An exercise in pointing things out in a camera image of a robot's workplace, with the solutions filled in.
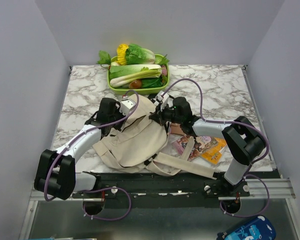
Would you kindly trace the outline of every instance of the yellow flower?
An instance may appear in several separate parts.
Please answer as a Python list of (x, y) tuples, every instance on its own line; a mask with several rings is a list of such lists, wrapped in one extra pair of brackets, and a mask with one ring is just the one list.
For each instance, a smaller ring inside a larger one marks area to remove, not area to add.
[(116, 49), (116, 53), (118, 55), (118, 63), (121, 65), (126, 65), (126, 50), (129, 48), (127, 44), (120, 44)]

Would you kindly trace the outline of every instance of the canvas bag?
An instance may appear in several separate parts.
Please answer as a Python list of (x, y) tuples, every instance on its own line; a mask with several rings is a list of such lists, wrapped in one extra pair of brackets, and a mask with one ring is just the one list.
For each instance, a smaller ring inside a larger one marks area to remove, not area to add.
[[(134, 102), (136, 95), (130, 96)], [(121, 131), (112, 129), (110, 134), (93, 145), (105, 165), (126, 173), (137, 173), (142, 169), (162, 176), (173, 176), (184, 170), (193, 174), (215, 179), (215, 171), (200, 164), (189, 162), (188, 158), (195, 144), (189, 139), (182, 156), (174, 157), (160, 152), (168, 143), (169, 133), (165, 126), (149, 119), (156, 106), (148, 98), (139, 95), (139, 104), (134, 113), (126, 120)], [(168, 172), (157, 163), (171, 166)]]

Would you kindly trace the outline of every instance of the blue snack bag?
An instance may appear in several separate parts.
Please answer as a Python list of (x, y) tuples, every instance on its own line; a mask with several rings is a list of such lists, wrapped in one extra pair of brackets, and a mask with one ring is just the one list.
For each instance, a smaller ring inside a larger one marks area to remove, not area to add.
[(275, 238), (274, 226), (265, 216), (259, 215), (245, 224), (218, 233), (216, 240), (274, 240)]

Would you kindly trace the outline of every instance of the green basket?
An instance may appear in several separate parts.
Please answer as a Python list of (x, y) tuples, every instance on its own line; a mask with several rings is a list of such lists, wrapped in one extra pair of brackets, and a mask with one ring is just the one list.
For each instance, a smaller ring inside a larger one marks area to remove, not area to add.
[[(118, 59), (117, 56), (114, 56), (112, 59), (111, 59), (111, 62), (114, 62)], [(168, 67), (168, 64), (165, 64), (165, 67), (166, 67), (166, 71), (167, 71), (167, 78), (168, 78), (168, 81), (166, 81), (166, 84), (161, 86), (161, 87), (154, 87), (154, 88), (139, 88), (139, 89), (134, 89), (138, 94), (140, 95), (148, 95), (148, 94), (157, 94), (159, 93), (161, 90), (165, 89), (169, 82), (170, 82), (170, 72), (169, 72), (169, 67)], [(109, 78), (109, 74), (110, 74), (110, 71), (108, 71), (108, 75), (107, 75), (107, 78), (108, 78), (108, 85), (109, 85), (109, 88), (114, 91), (114, 93), (116, 95), (124, 95), (128, 90), (130, 90), (129, 88), (113, 88), (112, 86), (110, 86), (110, 78)]]

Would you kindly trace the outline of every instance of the table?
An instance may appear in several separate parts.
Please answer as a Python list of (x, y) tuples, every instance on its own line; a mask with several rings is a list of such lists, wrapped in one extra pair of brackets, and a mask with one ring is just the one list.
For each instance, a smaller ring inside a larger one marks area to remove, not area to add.
[[(170, 65), (170, 84), (181, 78), (195, 80), (203, 91), (203, 115), (208, 119), (233, 120), (240, 115), (246, 116), (254, 126), (259, 122), (250, 97), (245, 78), (237, 65)], [(173, 97), (183, 96), (191, 105), (192, 112), (199, 114), (200, 94), (195, 84), (183, 81), (168, 92)], [(64, 99), (53, 149), (69, 141), (78, 133), (85, 121), (95, 113), (102, 98), (116, 98), (108, 87), (107, 70), (99, 65), (74, 66)], [(169, 142), (179, 136), (170, 136)], [(178, 156), (171, 144), (162, 152)], [(232, 160), (227, 148), (217, 165), (212, 165), (198, 157), (195, 163), (225, 172)], [(96, 173), (118, 172), (108, 168), (91, 148), (76, 164), (76, 172), (92, 171)], [(270, 157), (257, 162), (251, 171), (272, 171)]]

